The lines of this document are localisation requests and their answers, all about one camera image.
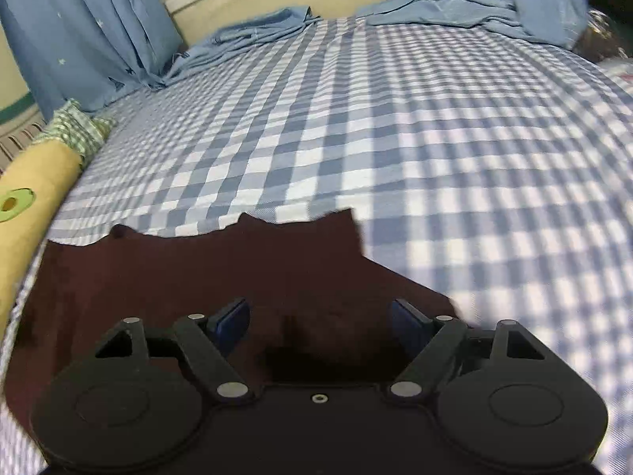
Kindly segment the dark maroon garment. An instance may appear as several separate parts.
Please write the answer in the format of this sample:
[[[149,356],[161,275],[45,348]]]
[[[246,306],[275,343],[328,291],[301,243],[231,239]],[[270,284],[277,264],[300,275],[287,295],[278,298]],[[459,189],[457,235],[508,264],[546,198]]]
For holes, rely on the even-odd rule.
[[[446,296],[364,253],[351,212],[272,224],[249,215],[224,230],[161,238],[117,225],[92,245],[48,242],[17,331],[4,396],[26,426],[54,376],[126,317],[169,327],[244,298],[247,336],[232,365],[250,384],[385,383],[411,360],[390,330],[404,299],[450,315]]]

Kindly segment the blue white checked bedsheet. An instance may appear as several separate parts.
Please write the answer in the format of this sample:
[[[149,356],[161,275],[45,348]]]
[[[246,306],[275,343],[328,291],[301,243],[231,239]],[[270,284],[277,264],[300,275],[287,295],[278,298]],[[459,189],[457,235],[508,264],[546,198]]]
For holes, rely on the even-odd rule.
[[[54,219],[84,245],[352,209],[377,262],[512,317],[609,408],[632,469],[632,90],[569,51],[479,30],[321,21],[157,93]]]

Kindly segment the yellow avocado print pillow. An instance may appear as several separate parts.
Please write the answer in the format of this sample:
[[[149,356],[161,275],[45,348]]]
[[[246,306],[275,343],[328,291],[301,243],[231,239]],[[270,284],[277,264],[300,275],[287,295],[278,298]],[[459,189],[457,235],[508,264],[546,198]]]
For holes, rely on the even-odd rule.
[[[91,116],[70,100],[1,176],[1,327],[51,220],[116,120]]]

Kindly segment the white teal headboard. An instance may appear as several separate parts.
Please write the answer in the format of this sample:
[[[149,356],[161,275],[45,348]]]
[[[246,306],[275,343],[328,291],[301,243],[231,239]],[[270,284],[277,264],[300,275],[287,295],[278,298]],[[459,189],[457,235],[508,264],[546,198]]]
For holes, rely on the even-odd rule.
[[[31,93],[1,109],[0,168],[4,172],[46,126]]]

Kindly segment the left blue star curtain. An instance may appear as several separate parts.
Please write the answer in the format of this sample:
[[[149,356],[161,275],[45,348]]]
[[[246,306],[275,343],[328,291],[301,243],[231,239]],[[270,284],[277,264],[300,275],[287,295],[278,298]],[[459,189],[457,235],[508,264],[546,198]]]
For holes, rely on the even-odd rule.
[[[97,112],[160,90],[317,21],[290,6],[218,29],[190,48],[161,0],[1,0],[1,24],[46,119],[67,101]]]

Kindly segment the blue star curtain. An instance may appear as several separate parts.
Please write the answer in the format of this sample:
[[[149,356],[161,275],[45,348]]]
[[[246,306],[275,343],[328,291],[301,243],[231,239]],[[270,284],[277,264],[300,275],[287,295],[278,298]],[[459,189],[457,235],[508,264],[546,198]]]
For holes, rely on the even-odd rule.
[[[588,0],[384,0],[356,15],[374,26],[480,26],[513,39],[571,49],[587,27],[588,12]]]
[[[290,6],[218,29],[190,48],[161,0],[1,0],[1,24],[46,119],[67,101],[97,112],[160,90],[317,21]]]

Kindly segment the right blue star curtain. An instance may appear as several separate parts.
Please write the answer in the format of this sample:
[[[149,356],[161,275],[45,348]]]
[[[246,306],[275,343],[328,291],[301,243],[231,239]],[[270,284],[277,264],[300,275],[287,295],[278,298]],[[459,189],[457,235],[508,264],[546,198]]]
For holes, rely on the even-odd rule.
[[[588,0],[384,0],[356,15],[374,26],[480,26],[513,39],[571,49],[587,27],[588,12]]]

